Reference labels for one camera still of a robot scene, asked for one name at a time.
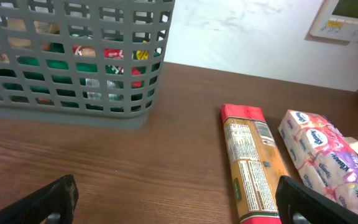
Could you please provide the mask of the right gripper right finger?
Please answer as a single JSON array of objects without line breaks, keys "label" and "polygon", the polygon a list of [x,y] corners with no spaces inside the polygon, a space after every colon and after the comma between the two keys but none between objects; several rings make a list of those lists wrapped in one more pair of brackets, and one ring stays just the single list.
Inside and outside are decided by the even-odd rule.
[{"label": "right gripper right finger", "polygon": [[275,198],[282,223],[358,223],[358,214],[286,175],[279,179]]}]

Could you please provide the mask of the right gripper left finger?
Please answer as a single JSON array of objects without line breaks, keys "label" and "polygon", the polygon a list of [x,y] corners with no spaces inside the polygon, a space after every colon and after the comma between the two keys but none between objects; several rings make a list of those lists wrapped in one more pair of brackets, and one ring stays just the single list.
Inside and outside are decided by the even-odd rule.
[{"label": "right gripper left finger", "polygon": [[0,210],[0,224],[72,224],[78,197],[74,176],[64,175]]}]

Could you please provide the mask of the Kleenex tissue multipack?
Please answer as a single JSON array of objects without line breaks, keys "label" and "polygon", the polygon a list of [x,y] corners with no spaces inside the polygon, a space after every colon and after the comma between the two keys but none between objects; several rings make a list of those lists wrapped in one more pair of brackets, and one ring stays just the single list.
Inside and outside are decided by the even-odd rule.
[{"label": "Kleenex tissue multipack", "polygon": [[358,155],[319,114],[288,110],[278,130],[303,183],[358,214]]}]

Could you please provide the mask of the orange biscuit pack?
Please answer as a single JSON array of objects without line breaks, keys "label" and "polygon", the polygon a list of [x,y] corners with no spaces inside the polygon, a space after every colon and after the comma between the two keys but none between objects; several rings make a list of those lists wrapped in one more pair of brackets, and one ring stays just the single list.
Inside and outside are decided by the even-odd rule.
[{"label": "orange biscuit pack", "polygon": [[224,104],[224,137],[240,224],[280,224],[275,193],[287,168],[262,109]]}]

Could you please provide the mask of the green Nescafe coffee bag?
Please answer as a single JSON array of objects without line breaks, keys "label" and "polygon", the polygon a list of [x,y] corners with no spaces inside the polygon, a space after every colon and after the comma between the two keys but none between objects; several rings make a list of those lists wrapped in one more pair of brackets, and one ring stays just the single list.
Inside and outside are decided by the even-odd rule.
[{"label": "green Nescafe coffee bag", "polygon": [[0,29],[0,53],[9,58],[0,62],[0,106],[129,116],[155,101],[166,30],[68,26],[57,35],[29,32],[35,43],[50,41],[50,50],[12,49],[3,41],[7,33]]}]

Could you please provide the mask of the beige brown cookie bag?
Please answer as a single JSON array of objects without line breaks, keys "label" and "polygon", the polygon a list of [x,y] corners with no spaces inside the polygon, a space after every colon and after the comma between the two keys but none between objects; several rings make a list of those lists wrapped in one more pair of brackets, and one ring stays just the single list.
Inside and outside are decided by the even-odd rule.
[{"label": "beige brown cookie bag", "polygon": [[[8,31],[3,41],[12,49],[34,50],[36,47],[40,47],[42,50],[51,49],[50,41],[41,40],[39,43],[35,43],[34,37],[29,36],[26,22],[23,19],[0,16],[0,26],[3,31]],[[60,30],[60,26],[56,22],[33,21],[32,27],[36,34],[57,35]],[[0,53],[0,62],[9,63],[9,58],[5,53]]]}]

